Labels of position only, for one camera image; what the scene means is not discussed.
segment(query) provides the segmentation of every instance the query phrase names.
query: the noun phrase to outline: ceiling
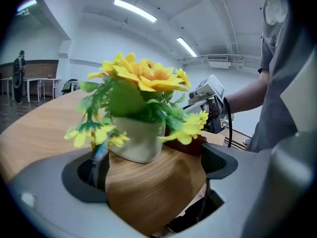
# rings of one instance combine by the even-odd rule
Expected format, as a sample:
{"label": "ceiling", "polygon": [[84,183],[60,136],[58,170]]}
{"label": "ceiling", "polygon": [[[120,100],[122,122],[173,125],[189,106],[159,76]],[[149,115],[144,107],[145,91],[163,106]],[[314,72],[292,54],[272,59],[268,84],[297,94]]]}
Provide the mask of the ceiling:
{"label": "ceiling", "polygon": [[[114,0],[69,1],[82,21],[111,25],[142,35],[176,59],[190,56],[176,41],[178,37],[182,37],[199,56],[261,57],[264,0],[123,0],[156,16],[155,23],[115,6]],[[29,11],[30,15],[15,21],[34,27],[50,24],[39,6],[32,6]]]}

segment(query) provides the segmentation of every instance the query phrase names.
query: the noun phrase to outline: round table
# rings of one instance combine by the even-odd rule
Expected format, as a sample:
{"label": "round table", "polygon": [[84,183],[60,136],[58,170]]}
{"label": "round table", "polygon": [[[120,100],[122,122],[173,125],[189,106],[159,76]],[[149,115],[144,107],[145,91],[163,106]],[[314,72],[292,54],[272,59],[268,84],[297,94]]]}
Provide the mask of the round table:
{"label": "round table", "polygon": [[[36,160],[76,149],[72,140],[63,137],[82,117],[75,108],[86,95],[78,90],[49,101],[0,135],[0,170],[5,182]],[[88,141],[84,147],[88,152]],[[106,192],[111,209],[147,236],[180,214],[206,181],[200,157],[167,146],[148,164],[133,163],[112,153],[109,163]]]}

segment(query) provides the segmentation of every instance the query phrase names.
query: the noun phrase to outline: wooden floor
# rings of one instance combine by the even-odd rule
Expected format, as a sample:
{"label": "wooden floor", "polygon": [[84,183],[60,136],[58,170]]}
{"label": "wooden floor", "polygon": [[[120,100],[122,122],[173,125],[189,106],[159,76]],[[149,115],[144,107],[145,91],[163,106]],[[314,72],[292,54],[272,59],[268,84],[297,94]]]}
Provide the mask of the wooden floor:
{"label": "wooden floor", "polygon": [[38,102],[37,96],[30,96],[30,100],[28,103],[27,97],[22,97],[22,104],[17,105],[11,96],[8,98],[7,95],[0,95],[0,134],[16,120],[52,98],[45,96],[45,100],[42,97]]}

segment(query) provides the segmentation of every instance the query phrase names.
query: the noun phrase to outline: flower pot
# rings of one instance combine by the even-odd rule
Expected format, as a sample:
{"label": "flower pot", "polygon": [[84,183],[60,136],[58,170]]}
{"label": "flower pot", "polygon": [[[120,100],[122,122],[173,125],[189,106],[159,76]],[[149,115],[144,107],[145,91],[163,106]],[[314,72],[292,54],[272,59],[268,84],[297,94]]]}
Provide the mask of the flower pot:
{"label": "flower pot", "polygon": [[110,146],[114,154],[133,162],[148,163],[157,157],[162,150],[165,123],[143,122],[129,118],[113,118],[113,124],[121,132],[126,131],[130,141],[123,147]]}

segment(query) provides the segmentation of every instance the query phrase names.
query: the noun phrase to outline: fluorescent light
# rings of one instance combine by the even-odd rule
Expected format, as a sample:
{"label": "fluorescent light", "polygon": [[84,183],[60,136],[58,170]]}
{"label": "fluorescent light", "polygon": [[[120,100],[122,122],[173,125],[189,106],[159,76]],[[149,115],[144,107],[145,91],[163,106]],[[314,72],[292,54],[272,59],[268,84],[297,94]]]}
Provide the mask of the fluorescent light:
{"label": "fluorescent light", "polygon": [[193,56],[193,57],[196,57],[196,53],[188,46],[188,44],[183,40],[183,38],[178,38],[177,41],[183,45],[183,47],[185,49],[187,49],[187,51]]}
{"label": "fluorescent light", "polygon": [[121,0],[114,0],[114,4],[120,7],[123,7],[127,10],[130,10],[132,12],[135,12],[143,17],[145,17],[146,19],[148,19],[151,22],[155,22],[158,18],[153,17],[152,15],[148,14],[147,12],[141,10],[138,7],[135,7],[134,5],[131,5],[127,2],[121,1]]}
{"label": "fluorescent light", "polygon": [[17,11],[21,11],[21,10],[24,10],[25,8],[31,6],[31,5],[34,5],[36,4],[36,0],[29,0],[27,2],[25,2],[24,4],[22,4],[21,6],[18,7]]}

